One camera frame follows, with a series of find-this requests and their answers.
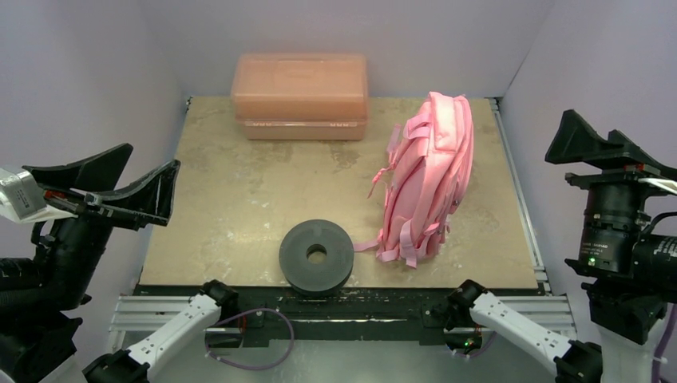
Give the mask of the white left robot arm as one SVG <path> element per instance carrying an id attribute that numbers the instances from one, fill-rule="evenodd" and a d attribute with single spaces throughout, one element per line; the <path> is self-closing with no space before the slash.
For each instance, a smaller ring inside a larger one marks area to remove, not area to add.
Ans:
<path id="1" fill-rule="evenodd" d="M 31 226 L 35 250 L 1 261 L 2 381 L 150 382 L 207 328 L 237 319 L 237 293 L 212 280 L 124 346 L 124 332 L 113 328 L 120 295 L 93 302 L 114 231 L 165 226 L 172 216 L 180 161 L 120 187 L 132 152 L 119 144 L 65 165 L 2 168 L 1 215 Z"/>

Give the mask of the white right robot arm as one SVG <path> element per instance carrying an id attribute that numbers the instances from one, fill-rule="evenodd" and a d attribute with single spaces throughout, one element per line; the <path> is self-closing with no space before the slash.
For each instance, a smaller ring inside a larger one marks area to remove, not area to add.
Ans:
<path id="1" fill-rule="evenodd" d="M 656 228 L 674 213 L 649 215 L 645 205 L 675 195 L 676 170 L 618 130 L 600 136 L 573 109 L 562 113 L 544 158 L 595 169 L 565 176 L 587 194 L 578 252 L 566 260 L 582 278 L 582 295 L 570 304 L 575 333 L 542 326 L 472 280 L 449 295 L 448 327 L 498 334 L 557 382 L 661 382 L 676 331 L 676 237 Z"/>

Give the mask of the pink student backpack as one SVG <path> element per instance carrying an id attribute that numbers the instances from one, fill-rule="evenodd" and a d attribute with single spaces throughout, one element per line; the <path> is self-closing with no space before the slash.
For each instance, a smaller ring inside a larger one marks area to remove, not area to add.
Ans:
<path id="1" fill-rule="evenodd" d="M 436 256 L 450 231 L 449 217 L 467 192 L 473 166 L 474 126 L 469 100 L 431 92 L 418 113 L 395 125 L 386 147 L 389 174 L 383 222 L 375 239 L 356 243 L 374 249 L 382 262 L 402 260 L 416 268 Z"/>

